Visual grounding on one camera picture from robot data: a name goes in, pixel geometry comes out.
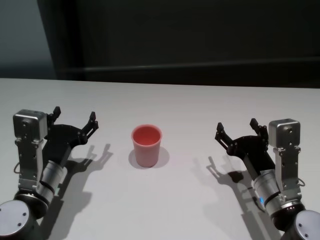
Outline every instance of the cup rim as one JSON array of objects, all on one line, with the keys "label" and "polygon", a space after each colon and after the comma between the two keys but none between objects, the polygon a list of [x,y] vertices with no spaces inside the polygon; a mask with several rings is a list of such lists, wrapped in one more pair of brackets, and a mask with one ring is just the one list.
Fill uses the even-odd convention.
[{"label": "cup rim", "polygon": [[[151,127],[151,128],[153,128],[153,129],[157,130],[157,131],[159,132],[159,134],[160,134],[159,140],[156,141],[155,143],[151,144],[151,145],[142,145],[142,144],[136,142],[135,139],[134,139],[134,133],[135,133],[138,129],[141,129],[141,128],[144,128],[144,127]],[[136,145],[138,145],[138,146],[140,146],[140,147],[143,147],[143,148],[151,148],[151,147],[159,144],[159,142],[161,142],[161,140],[162,140],[162,131],[161,131],[160,128],[157,127],[156,125],[153,125],[153,124],[141,124],[141,125],[139,125],[139,126],[136,126],[136,127],[132,130],[131,139],[132,139],[132,141],[133,141]]]}]

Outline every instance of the plastic cup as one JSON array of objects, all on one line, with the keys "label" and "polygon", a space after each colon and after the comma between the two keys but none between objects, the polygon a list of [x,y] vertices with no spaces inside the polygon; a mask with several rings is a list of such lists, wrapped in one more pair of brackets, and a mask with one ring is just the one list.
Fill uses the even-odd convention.
[{"label": "plastic cup", "polygon": [[150,168],[158,162],[161,130],[151,124],[137,126],[131,134],[136,162],[145,168]]}]

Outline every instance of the table surface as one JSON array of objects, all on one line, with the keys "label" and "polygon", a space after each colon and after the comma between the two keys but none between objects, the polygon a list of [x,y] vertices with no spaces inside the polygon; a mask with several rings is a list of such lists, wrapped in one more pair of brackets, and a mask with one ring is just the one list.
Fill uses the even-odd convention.
[{"label": "table surface", "polygon": [[[244,164],[214,140],[218,122],[231,138],[254,135],[251,118],[261,125],[284,118],[301,122],[302,200],[320,212],[318,89],[0,79],[0,103],[1,203],[18,189],[16,112],[51,113],[60,106],[56,124],[79,128],[96,112],[100,128],[69,158],[79,163],[78,171],[52,207],[58,217],[50,240],[279,239],[255,205]],[[139,167],[132,152],[131,132],[140,124],[157,125],[163,133],[152,168]],[[269,153],[274,159],[271,147]],[[232,171],[239,173],[231,178]]]}]

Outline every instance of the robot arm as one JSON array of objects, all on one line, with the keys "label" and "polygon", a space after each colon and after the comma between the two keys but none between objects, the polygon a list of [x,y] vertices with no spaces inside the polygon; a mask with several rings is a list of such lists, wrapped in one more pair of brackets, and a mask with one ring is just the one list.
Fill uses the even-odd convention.
[{"label": "robot arm", "polygon": [[42,240],[36,220],[46,214],[72,149],[85,145],[99,128],[94,112],[82,129],[54,124],[60,114],[56,107],[51,114],[23,109],[13,116],[18,192],[14,200],[0,205],[0,239]]},{"label": "robot arm", "polygon": [[[218,123],[215,139],[226,149],[228,155],[242,159],[260,202],[275,227],[285,232],[281,239],[317,238],[319,228],[310,226],[320,224],[320,214],[305,210],[301,203],[298,178],[300,123],[292,119],[271,121],[269,136],[267,127],[259,125],[256,119],[251,120],[250,126],[257,136],[243,136],[232,140],[223,125]],[[275,164],[267,152],[269,143],[274,147]]]}]

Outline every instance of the gray wall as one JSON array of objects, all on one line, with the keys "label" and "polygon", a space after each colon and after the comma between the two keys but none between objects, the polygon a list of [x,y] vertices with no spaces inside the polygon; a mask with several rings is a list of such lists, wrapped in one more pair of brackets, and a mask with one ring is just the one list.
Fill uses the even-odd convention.
[{"label": "gray wall", "polygon": [[36,0],[0,0],[0,78],[55,78]]}]

